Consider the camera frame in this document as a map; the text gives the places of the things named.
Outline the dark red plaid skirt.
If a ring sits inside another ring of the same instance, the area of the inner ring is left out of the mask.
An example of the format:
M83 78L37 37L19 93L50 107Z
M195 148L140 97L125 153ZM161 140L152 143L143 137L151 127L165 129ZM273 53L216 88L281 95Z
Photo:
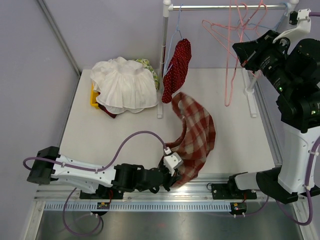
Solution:
M105 112L107 115L109 115L111 118L115 119L117 117L117 114L114 114L114 113L111 113L109 112L105 106L101 105L101 104L98 104L98 107L103 111Z

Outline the white pleated skirt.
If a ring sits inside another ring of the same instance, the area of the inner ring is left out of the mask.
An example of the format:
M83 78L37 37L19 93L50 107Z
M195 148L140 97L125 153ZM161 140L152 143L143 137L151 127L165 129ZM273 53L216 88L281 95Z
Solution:
M96 101L113 114L139 113L155 107L159 79L148 59L126 60L119 56L97 62L90 72Z

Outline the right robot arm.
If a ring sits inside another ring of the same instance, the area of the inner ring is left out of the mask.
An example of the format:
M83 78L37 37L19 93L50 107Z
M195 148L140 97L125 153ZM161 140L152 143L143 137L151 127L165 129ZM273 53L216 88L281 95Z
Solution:
M261 71L277 91L284 128L282 165L230 176L226 190L232 198L246 190L259 190L288 204L299 195L320 193L313 180L313 159L320 143L320 42L304 38L293 50L290 44L289 38L269 30L256 40L232 46L241 66Z

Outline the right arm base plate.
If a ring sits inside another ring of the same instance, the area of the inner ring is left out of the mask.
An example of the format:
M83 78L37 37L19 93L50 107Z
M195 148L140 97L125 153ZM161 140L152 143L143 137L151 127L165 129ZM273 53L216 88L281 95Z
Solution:
M257 194L251 190L231 189L227 183L212 183L210 185L214 200L256 200Z

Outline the blue wire hanger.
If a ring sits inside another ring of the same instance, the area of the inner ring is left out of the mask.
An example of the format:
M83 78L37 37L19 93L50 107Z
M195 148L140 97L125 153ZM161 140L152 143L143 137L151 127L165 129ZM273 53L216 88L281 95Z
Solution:
M281 15L281 17L280 18L275 18L276 20L277 20L277 23L273 26L273 27L271 27L271 23L270 23L270 21L266 21L266 20L263 20L263 22L259 25L259 28L258 28L258 30L259 29L262 29L263 31L268 31L268 30L273 30L273 31L276 31L279 27L280 27L280 25L281 25L281 23L285 20L285 18L287 17L287 15L288 15L288 13L289 13L289 7L291 6L289 3L287 3L287 2L280 2L279 4L278 4L279 6L280 6L280 9L283 9L283 13L282 13L282 15ZM269 11L271 11L273 8L271 7L271 5L266 5L267 6L267 8L268 8L268 11L267 11L267 14L266 14L266 16L268 15L268 12Z

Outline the pink wire hanger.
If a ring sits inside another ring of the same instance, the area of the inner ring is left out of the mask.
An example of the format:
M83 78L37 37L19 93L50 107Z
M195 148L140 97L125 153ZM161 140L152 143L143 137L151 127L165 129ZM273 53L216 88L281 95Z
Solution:
M249 9L249 6L243 0L235 0L234 4L239 16L239 22L235 27L239 41L250 40L247 31L253 31L259 37L258 28L268 13L268 7L264 1L258 0L257 6L253 9Z

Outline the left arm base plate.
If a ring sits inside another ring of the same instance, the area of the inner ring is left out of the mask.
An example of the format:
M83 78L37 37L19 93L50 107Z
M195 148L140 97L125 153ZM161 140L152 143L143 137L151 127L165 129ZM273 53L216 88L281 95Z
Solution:
M124 193L114 187L99 185L95 193L85 193L81 190L79 198L81 200L122 200L123 196Z

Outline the beige red plaid skirt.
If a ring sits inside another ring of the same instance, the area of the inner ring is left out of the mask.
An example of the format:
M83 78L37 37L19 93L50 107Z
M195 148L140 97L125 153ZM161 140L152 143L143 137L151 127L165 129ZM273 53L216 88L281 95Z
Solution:
M210 113L186 93L175 95L171 106L182 122L180 137L166 144L183 160L178 167L181 179L173 184L174 188L178 188L198 177L215 147L216 129Z

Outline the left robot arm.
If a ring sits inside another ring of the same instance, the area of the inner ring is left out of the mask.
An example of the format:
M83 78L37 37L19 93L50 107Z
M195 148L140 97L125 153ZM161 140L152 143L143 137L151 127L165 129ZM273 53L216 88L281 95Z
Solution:
M33 165L28 168L29 183L49 185L56 181L102 199L107 196L109 189L122 193L150 191L156 194L160 187L164 187L169 191L181 179L178 168L183 160L168 148L159 166L150 169L128 163L99 166L74 160L60 154L59 150L50 146L31 157Z

